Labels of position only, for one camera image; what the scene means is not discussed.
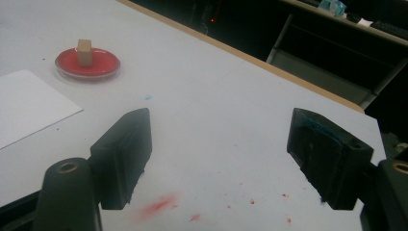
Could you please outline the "black keyboard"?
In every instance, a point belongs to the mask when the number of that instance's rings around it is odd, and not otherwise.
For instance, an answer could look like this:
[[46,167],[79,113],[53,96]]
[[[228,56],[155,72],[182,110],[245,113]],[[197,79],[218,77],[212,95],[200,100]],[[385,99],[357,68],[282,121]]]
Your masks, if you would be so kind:
[[380,30],[382,32],[388,33],[390,35],[396,36],[401,39],[408,40],[408,30],[396,27],[390,23],[382,21],[374,21],[370,25],[372,28]]

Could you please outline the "clear blue plastic object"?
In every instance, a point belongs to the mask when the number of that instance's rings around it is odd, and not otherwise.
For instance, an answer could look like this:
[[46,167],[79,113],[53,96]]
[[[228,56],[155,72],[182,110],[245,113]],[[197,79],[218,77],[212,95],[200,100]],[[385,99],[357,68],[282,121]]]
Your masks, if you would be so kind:
[[335,16],[343,16],[346,5],[341,0],[321,0],[319,9],[325,10]]

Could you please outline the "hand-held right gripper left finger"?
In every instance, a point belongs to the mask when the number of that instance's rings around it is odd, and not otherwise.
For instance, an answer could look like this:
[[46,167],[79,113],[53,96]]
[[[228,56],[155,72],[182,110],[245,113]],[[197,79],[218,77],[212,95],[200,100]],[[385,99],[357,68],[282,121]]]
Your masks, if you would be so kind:
[[131,201],[151,153],[147,108],[123,115],[90,148],[96,198],[104,210],[122,210]]

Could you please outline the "red ink dish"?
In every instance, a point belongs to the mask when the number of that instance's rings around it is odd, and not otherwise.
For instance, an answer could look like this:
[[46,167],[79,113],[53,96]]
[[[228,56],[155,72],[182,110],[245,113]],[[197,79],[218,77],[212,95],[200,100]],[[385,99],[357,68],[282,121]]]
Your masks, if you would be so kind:
[[92,49],[91,66],[80,65],[76,48],[60,53],[55,65],[63,77],[81,81],[109,79],[120,70],[120,60],[113,53],[99,48]]

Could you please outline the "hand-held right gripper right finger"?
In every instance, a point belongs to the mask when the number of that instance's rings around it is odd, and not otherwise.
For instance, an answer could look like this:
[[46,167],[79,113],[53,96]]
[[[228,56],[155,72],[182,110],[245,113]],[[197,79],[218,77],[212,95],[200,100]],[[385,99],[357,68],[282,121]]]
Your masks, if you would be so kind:
[[332,209],[354,208],[372,147],[323,115],[295,108],[287,152]]

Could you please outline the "black computer tower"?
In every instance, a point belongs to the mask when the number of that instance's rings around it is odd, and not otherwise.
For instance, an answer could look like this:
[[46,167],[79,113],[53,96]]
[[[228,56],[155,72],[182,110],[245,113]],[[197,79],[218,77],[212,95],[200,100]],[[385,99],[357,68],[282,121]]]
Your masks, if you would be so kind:
[[193,0],[189,26],[208,35],[217,22],[223,0]]

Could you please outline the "wooden block stamp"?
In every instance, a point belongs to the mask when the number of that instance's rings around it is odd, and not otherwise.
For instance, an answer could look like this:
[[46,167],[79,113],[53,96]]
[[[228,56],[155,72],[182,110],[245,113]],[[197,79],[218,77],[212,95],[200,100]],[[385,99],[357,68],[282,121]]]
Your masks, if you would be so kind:
[[90,39],[79,39],[77,57],[80,66],[92,66],[92,48]]

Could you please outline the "white metal frame desk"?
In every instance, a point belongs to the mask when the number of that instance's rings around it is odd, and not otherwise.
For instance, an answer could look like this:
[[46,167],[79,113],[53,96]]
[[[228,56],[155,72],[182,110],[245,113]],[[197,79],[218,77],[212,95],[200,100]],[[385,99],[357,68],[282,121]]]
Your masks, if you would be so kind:
[[366,109],[408,66],[408,40],[310,0],[277,0],[286,16],[267,62]]

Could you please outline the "white paper sheet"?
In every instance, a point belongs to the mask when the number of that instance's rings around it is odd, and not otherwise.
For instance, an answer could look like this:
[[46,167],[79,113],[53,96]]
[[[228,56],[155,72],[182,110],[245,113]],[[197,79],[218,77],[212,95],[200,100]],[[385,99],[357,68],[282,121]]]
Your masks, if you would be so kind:
[[0,77],[0,149],[82,111],[29,70]]

